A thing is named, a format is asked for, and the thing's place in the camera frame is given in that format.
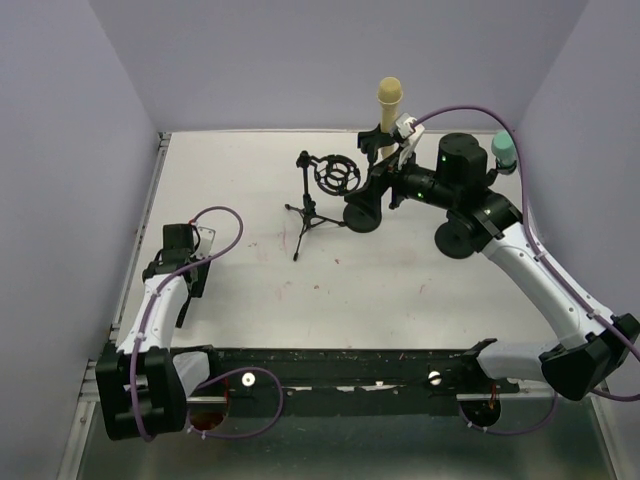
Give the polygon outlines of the black tripod shock-mount stand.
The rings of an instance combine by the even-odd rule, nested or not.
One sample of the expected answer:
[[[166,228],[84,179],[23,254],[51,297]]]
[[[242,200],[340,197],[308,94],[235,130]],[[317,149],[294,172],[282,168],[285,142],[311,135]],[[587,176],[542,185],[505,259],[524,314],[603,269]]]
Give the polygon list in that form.
[[[284,205],[287,211],[296,212],[302,219],[296,249],[292,256],[294,262],[299,259],[302,238],[310,230],[325,223],[330,223],[340,228],[345,226],[343,220],[329,218],[317,213],[317,202],[312,198],[310,192],[310,180],[313,180],[322,193],[331,197],[345,197],[347,194],[354,192],[361,183],[361,173],[357,164],[350,158],[340,154],[317,157],[303,150],[296,159],[296,167],[302,171],[303,204],[301,207],[294,207],[288,203]]]

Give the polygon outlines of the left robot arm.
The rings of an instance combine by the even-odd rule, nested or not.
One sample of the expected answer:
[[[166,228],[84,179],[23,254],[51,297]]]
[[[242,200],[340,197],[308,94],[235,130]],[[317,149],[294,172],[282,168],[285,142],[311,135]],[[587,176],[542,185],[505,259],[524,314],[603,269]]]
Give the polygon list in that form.
[[[214,393],[222,380],[206,347],[171,350],[190,302],[204,293],[215,231],[193,224],[163,227],[163,245],[143,270],[144,295],[120,344],[108,342],[95,367],[107,435],[112,440],[177,432],[195,390]]]

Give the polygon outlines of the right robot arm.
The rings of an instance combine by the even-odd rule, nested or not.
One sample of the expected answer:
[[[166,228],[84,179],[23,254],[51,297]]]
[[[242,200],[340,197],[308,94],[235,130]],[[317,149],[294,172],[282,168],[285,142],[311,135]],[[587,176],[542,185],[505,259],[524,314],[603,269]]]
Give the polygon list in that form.
[[[443,136],[433,170],[417,164],[417,142],[411,135],[379,159],[379,149],[395,143],[393,136],[378,130],[359,133],[357,145],[369,168],[364,185],[345,197],[346,226],[358,233],[375,230],[386,193],[393,209],[407,199],[444,209],[447,220],[434,235],[437,248],[453,259],[484,255],[519,287],[557,336],[548,344],[487,340],[461,365],[462,384],[480,392],[496,379],[539,381],[573,401],[594,392],[626,359],[629,343],[639,335],[638,320],[598,302],[582,306],[571,297],[572,291],[583,294],[584,289],[537,240],[527,238],[520,210],[492,190],[497,172],[488,169],[487,152],[474,136]]]

